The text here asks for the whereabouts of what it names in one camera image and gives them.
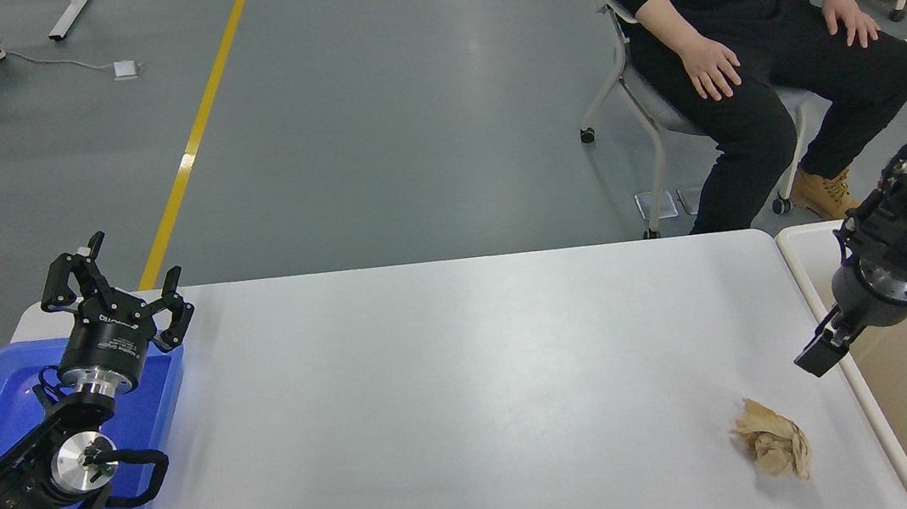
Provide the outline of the person's right hand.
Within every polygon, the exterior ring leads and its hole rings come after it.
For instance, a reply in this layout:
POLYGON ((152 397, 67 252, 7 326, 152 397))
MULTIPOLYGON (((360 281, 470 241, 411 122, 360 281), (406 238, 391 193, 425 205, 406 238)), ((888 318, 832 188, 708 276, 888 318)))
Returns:
POLYGON ((691 38, 676 50, 699 98, 715 103, 732 98, 742 84, 741 61, 725 44, 705 36, 691 38))

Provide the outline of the person's left hand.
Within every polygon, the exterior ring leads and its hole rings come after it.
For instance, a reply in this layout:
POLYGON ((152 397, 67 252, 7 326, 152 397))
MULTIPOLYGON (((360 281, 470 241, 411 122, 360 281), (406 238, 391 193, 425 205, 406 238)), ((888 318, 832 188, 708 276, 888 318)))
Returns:
POLYGON ((822 0, 820 7, 831 36, 843 32, 847 47, 869 48, 872 42, 878 42, 880 28, 874 17, 860 9, 857 0, 822 0))

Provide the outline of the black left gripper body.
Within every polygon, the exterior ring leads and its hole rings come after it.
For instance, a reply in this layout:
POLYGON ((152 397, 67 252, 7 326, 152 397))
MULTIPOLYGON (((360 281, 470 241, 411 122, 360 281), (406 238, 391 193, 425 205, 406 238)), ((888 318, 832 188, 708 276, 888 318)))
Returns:
POLYGON ((78 312, 60 359, 60 381, 75 385, 89 370, 120 375, 123 382, 139 380, 151 336, 148 321, 137 322, 100 310, 78 312))

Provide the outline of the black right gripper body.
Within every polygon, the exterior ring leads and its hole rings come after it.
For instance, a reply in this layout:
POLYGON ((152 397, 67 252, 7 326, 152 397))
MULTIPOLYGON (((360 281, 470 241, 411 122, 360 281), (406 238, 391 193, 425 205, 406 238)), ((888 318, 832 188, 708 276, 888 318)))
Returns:
POLYGON ((840 326, 859 331, 901 323, 907 318, 907 300, 899 296, 903 285, 887 268, 872 262, 841 265, 831 282, 840 326))

